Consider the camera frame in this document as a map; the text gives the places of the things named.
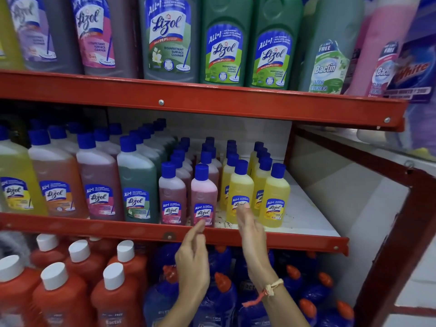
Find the person's right hand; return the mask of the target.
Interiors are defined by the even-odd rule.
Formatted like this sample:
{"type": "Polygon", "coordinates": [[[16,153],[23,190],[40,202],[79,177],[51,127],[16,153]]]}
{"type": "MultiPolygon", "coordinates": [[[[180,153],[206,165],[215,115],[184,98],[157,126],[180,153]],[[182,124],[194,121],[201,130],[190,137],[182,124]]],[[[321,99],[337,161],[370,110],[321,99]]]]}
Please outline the person's right hand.
{"type": "Polygon", "coordinates": [[[261,293],[267,285],[272,285],[278,281],[279,277],[270,263],[264,226],[258,220],[256,221],[256,230],[239,231],[239,234],[242,238],[248,276],[258,293],[261,293]]]}

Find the person's left forearm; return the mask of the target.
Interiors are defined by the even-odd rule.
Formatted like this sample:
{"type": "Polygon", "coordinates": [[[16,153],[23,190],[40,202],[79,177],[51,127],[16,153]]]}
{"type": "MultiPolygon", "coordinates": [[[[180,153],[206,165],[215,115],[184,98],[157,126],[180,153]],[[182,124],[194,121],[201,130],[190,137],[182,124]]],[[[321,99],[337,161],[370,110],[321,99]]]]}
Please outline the person's left forearm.
{"type": "Polygon", "coordinates": [[[189,327],[204,297],[201,293],[180,293],[157,327],[189,327]]]}

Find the person's right forearm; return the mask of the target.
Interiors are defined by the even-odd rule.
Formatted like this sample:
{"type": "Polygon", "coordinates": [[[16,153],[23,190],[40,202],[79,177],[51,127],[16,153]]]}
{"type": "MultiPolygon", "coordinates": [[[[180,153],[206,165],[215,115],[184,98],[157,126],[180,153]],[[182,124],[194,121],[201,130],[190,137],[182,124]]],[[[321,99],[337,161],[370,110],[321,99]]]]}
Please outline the person's right forearm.
{"type": "Polygon", "coordinates": [[[271,327],[310,327],[283,283],[267,285],[263,294],[262,303],[271,327]]]}

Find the row of medium green bottles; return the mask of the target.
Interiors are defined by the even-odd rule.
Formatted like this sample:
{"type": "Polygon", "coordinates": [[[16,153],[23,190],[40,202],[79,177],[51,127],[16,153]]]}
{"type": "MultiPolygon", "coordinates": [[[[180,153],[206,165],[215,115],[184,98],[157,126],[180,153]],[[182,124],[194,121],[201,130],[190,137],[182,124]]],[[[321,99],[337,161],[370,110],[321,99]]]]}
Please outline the row of medium green bottles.
{"type": "Polygon", "coordinates": [[[159,224],[159,179],[162,163],[168,161],[166,137],[154,137],[154,124],[145,124],[119,138],[121,152],[117,165],[122,191],[124,219],[159,224]]]}

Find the group of blue orange-capped bottles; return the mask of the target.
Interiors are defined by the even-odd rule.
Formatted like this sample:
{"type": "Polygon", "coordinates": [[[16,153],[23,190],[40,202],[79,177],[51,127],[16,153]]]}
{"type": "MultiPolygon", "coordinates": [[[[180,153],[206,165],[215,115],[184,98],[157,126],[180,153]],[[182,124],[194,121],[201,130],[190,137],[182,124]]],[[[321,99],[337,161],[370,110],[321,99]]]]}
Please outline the group of blue orange-capped bottles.
{"type": "MultiPolygon", "coordinates": [[[[157,327],[175,304],[178,281],[175,254],[180,243],[157,247],[152,256],[151,275],[154,285],[145,294],[146,327],[157,327]]],[[[343,301],[326,311],[319,311],[334,287],[331,276],[318,270],[313,251],[269,250],[269,262],[283,280],[286,291],[298,305],[310,327],[354,327],[354,310],[343,301]]],[[[258,297],[241,248],[208,247],[210,286],[188,327],[271,327],[260,301],[244,303],[258,297]]]]}

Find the medium pink cleaner bottle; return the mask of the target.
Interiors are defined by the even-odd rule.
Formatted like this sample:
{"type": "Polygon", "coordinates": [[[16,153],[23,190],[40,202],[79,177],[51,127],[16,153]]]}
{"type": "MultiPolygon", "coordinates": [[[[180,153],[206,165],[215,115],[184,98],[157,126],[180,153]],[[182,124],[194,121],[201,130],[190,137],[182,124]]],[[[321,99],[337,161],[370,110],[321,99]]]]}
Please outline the medium pink cleaner bottle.
{"type": "Polygon", "coordinates": [[[97,127],[94,129],[94,137],[96,148],[117,160],[117,155],[121,152],[121,147],[119,144],[110,141],[108,128],[97,127]]]}
{"type": "Polygon", "coordinates": [[[77,135],[76,159],[89,211],[95,220],[124,221],[121,183],[116,159],[99,150],[94,134],[77,135]]]}
{"type": "Polygon", "coordinates": [[[119,145],[120,137],[123,136],[123,129],[120,122],[112,122],[108,124],[110,142],[119,145]]]}

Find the red metal shelving rack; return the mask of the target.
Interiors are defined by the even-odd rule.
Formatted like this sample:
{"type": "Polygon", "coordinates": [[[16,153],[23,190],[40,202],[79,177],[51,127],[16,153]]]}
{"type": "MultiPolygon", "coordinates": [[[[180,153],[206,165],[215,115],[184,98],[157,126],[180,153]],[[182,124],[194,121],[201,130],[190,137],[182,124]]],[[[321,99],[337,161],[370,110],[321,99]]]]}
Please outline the red metal shelving rack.
{"type": "MultiPolygon", "coordinates": [[[[307,123],[369,130],[380,127],[382,131],[402,131],[408,106],[407,100],[388,98],[10,70],[0,70],[0,98],[279,119],[296,121],[297,125],[307,123]]],[[[403,186],[412,183],[404,166],[355,148],[341,148],[338,142],[297,128],[290,130],[284,158],[286,164],[290,161],[295,136],[304,137],[403,186]]],[[[406,220],[405,211],[411,207],[411,198],[412,193],[406,197],[398,225],[406,220]]],[[[132,228],[128,223],[0,212],[0,231],[85,235],[85,226],[92,223],[97,226],[90,228],[94,231],[91,235],[121,238],[122,226],[124,233],[134,235],[128,233],[128,228],[132,228]]],[[[394,245],[401,244],[399,236],[405,231],[405,225],[401,226],[403,229],[394,226],[393,233],[380,249],[379,262],[375,263],[363,284],[355,307],[356,327],[383,327],[389,314],[405,314],[404,310],[396,310],[399,307],[395,306],[395,301],[410,276],[411,269],[405,265],[410,257],[400,258],[394,248],[394,245]]]]}

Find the medium orange cleaner bottle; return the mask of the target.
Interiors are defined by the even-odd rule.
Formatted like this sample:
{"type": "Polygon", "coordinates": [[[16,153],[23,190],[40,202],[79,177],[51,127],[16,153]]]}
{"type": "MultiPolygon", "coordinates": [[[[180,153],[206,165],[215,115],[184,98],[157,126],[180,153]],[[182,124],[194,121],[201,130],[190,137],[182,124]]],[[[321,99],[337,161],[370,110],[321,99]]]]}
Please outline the medium orange cleaner bottle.
{"type": "Polygon", "coordinates": [[[67,139],[77,143],[77,135],[83,133],[85,130],[83,123],[79,121],[70,121],[66,124],[67,139]]]}
{"type": "Polygon", "coordinates": [[[52,144],[46,130],[29,130],[28,135],[28,153],[48,215],[87,219],[89,210],[76,158],[52,144]]]}
{"type": "Polygon", "coordinates": [[[79,145],[68,138],[64,126],[50,125],[47,129],[51,138],[51,143],[54,146],[76,157],[76,154],[79,151],[79,145]]]}

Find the group of red white-capped bottles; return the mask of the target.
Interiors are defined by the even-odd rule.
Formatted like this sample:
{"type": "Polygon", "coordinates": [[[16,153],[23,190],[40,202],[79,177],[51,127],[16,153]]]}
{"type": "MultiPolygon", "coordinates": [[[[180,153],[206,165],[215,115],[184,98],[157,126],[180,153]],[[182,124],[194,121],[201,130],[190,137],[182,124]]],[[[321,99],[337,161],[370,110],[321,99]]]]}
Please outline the group of red white-capped bottles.
{"type": "Polygon", "coordinates": [[[147,256],[130,240],[109,253],[86,240],[68,247],[40,234],[25,264],[0,235],[0,327],[145,327],[140,301],[148,285],[147,256]]]}

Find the dark red metal rack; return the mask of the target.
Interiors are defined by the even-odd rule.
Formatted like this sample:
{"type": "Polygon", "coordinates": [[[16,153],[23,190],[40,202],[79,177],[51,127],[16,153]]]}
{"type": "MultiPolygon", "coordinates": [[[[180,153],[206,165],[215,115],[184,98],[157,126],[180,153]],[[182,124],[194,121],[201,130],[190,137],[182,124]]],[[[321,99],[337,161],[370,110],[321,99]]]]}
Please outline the dark red metal rack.
{"type": "Polygon", "coordinates": [[[436,165],[292,125],[285,164],[349,256],[327,256],[355,327],[436,327],[436,165]]]}

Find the large pale green cleaner bottle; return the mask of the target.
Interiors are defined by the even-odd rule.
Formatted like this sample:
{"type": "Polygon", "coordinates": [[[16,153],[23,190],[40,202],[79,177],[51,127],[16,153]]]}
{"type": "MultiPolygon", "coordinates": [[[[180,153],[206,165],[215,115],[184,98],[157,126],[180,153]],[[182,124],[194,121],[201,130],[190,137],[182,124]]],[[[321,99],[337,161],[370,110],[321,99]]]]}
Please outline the large pale green cleaner bottle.
{"type": "Polygon", "coordinates": [[[298,90],[341,94],[364,18],[364,0],[315,1],[298,90]]]}

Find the large grey-green bottle flower label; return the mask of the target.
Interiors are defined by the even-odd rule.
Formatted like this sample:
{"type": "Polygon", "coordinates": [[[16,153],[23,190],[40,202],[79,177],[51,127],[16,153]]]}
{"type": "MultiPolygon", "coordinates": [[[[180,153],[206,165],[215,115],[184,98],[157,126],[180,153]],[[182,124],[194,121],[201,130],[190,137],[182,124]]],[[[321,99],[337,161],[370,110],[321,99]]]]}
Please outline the large grey-green bottle flower label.
{"type": "Polygon", "coordinates": [[[138,0],[144,78],[199,83],[202,0],[138,0]]]}

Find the medium yellow cleaner bottle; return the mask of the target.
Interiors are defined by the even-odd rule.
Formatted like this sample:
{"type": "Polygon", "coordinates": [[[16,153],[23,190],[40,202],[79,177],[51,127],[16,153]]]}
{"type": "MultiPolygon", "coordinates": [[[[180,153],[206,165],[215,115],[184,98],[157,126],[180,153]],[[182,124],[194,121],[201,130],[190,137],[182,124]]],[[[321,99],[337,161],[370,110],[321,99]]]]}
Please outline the medium yellow cleaner bottle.
{"type": "Polygon", "coordinates": [[[28,149],[0,125],[0,198],[7,212],[48,216],[28,149]]]}

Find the large grey bottle pink label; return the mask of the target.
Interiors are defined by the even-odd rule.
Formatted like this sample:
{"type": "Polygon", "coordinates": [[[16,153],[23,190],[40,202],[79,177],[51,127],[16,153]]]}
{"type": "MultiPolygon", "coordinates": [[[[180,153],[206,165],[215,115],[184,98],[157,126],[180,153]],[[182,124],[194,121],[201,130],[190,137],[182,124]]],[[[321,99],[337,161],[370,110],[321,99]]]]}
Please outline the large grey bottle pink label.
{"type": "Polygon", "coordinates": [[[70,0],[84,73],[139,78],[134,0],[70,0]]]}

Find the large pink cleaner bottle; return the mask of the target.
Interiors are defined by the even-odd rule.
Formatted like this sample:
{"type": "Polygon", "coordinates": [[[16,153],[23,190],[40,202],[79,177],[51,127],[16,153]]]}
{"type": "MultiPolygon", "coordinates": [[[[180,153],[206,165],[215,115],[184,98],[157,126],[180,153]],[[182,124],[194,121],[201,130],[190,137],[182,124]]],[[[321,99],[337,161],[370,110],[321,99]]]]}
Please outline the large pink cleaner bottle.
{"type": "Polygon", "coordinates": [[[346,95],[382,98],[421,0],[374,0],[371,20],[346,95]]]}

